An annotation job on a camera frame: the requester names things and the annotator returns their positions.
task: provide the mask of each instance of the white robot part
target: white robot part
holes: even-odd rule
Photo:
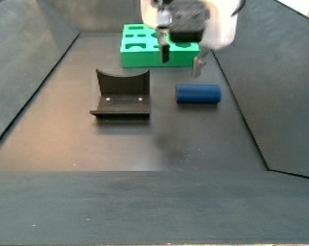
[[[200,46],[219,50],[227,46],[235,37],[239,0],[201,0],[210,11],[210,18],[205,23],[205,31]]]
[[[297,12],[307,15],[309,13],[309,0],[278,0],[281,3],[293,8]]]
[[[225,48],[234,40],[238,14],[233,15],[233,13],[241,0],[200,1],[210,12],[200,45],[218,50]],[[158,25],[157,8],[152,5],[152,0],[141,0],[141,14],[146,26],[156,28]]]
[[[176,4],[182,4],[182,1],[176,0]],[[234,40],[237,29],[238,10],[241,3],[245,0],[189,0],[202,3],[204,8],[209,12],[209,17],[205,21],[205,29],[200,41],[200,54],[193,59],[192,75],[198,77],[201,67],[206,64],[206,57],[210,50],[223,49]],[[157,6],[153,6],[153,0],[141,0],[141,14],[144,23],[150,28],[157,28],[162,18],[157,12]]]

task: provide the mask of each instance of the blue foam cylinder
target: blue foam cylinder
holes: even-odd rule
[[[177,85],[178,103],[213,103],[221,101],[222,93],[218,85]]]

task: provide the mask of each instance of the black holder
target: black holder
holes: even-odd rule
[[[133,76],[116,76],[97,72],[101,91],[94,116],[149,116],[150,107],[150,70]]]

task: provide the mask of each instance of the green block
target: green block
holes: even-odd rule
[[[197,43],[174,43],[170,45],[169,61],[160,61],[158,42],[154,29],[144,24],[124,25],[120,46],[122,67],[142,66],[192,66],[192,60],[200,52]]]

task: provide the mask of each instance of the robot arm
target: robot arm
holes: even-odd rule
[[[166,33],[174,42],[198,42],[201,52],[193,60],[192,73],[197,77],[210,50],[225,48],[234,40],[245,3],[246,0],[141,0],[144,23],[156,28],[162,61],[168,61]]]

